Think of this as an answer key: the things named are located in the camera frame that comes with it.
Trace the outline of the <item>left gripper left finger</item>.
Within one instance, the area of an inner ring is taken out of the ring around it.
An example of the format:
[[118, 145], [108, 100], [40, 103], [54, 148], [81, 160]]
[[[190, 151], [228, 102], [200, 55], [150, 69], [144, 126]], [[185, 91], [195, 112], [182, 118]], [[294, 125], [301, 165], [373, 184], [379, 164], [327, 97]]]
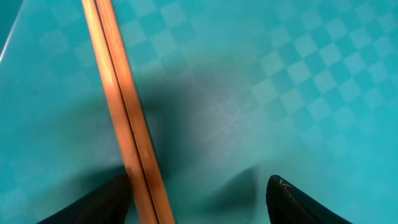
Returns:
[[131, 202], [132, 187], [128, 175], [123, 173], [39, 223], [124, 223]]

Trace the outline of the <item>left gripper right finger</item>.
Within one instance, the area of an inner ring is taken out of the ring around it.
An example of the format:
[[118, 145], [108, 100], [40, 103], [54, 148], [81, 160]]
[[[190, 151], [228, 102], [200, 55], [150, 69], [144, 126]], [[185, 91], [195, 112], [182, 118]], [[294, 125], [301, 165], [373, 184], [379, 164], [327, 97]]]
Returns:
[[351, 224], [279, 175], [268, 180], [266, 204], [271, 224]]

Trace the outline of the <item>short-looking wooden chopstick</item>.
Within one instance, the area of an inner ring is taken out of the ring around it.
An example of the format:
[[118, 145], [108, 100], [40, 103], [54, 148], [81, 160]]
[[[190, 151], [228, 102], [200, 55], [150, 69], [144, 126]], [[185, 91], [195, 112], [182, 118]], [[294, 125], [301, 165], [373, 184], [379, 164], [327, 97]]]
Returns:
[[97, 6], [155, 214], [160, 224], [173, 224], [174, 216], [134, 85], [112, 1], [99, 0]]

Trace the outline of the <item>long wooden chopstick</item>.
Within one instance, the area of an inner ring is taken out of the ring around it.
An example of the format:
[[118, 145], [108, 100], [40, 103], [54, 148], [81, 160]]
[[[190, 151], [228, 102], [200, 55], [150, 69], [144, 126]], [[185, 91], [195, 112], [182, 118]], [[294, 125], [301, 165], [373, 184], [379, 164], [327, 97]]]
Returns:
[[158, 223], [94, 0], [82, 0], [101, 82], [141, 223]]

